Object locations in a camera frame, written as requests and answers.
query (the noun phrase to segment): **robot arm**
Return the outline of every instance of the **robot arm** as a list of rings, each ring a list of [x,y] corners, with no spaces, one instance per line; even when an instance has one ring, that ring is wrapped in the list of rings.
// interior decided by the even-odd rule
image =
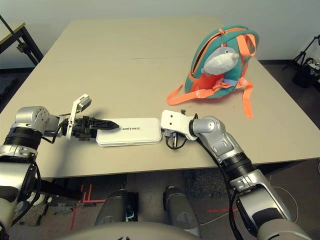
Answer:
[[[255,168],[242,148],[213,116],[202,119],[165,110],[161,127],[198,137],[222,167],[229,186],[237,193],[235,202],[248,231],[259,240],[311,240],[291,221],[290,213],[262,172]]]
[[[108,120],[84,116],[76,118],[91,103],[84,94],[73,103],[70,116],[51,115],[43,106],[21,108],[15,117],[3,145],[0,146],[0,239],[6,239],[11,229],[18,202],[28,199],[33,190],[38,166],[36,157],[41,139],[54,143],[56,137],[67,135],[88,141],[97,130],[111,130],[119,126]]]

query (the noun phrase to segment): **backpack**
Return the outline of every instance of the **backpack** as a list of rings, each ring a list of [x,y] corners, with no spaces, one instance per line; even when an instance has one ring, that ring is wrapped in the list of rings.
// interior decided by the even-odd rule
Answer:
[[[245,87],[242,96],[244,115],[253,118],[250,103],[253,84],[245,79],[245,74],[248,61],[256,54],[258,42],[258,34],[243,25],[225,26],[211,32],[195,52],[190,72],[185,81],[186,94],[175,97],[183,86],[181,84],[167,97],[167,103],[176,105],[192,99],[219,98],[238,88]],[[206,66],[208,66],[207,69],[210,69],[210,64],[211,67],[218,69],[221,67],[221,63],[227,64],[230,61],[234,67],[226,72],[210,74],[205,71]]]

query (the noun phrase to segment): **unitree logo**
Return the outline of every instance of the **unitree logo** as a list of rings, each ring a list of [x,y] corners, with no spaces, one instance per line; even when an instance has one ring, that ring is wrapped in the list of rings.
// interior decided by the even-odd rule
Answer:
[[[122,130],[140,130],[140,127],[123,127]]]

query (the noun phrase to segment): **white power bank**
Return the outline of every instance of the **white power bank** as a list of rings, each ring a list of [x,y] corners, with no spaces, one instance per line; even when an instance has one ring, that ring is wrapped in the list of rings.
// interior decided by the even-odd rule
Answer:
[[[157,144],[161,140],[160,122],[157,118],[112,118],[119,128],[98,130],[96,142],[101,147]]]

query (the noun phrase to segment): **table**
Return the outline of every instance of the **table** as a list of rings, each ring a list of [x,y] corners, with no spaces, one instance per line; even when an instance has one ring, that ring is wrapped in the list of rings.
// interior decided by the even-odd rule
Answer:
[[[255,58],[246,73],[254,83],[254,118],[244,116],[242,90],[219,99],[167,105],[167,95],[185,81],[198,44],[222,25],[213,16],[72,21],[0,114],[0,140],[19,108],[41,105],[51,114],[69,113],[73,101],[87,93],[92,103],[82,114],[98,119],[160,119],[165,109],[215,116],[255,164],[319,157],[320,131]],[[100,147],[94,139],[68,142],[63,137],[53,145],[43,141],[38,152],[43,178],[214,166],[191,141],[171,150],[164,140]]]
[[[35,59],[33,56],[28,55],[28,57],[34,63],[34,65],[37,65],[44,56],[27,31],[25,27],[26,24],[24,22],[9,22],[8,25],[18,38],[22,38],[24,40],[27,48],[33,54]],[[16,41],[17,39],[10,33],[8,28],[2,22],[0,22],[0,54]]]

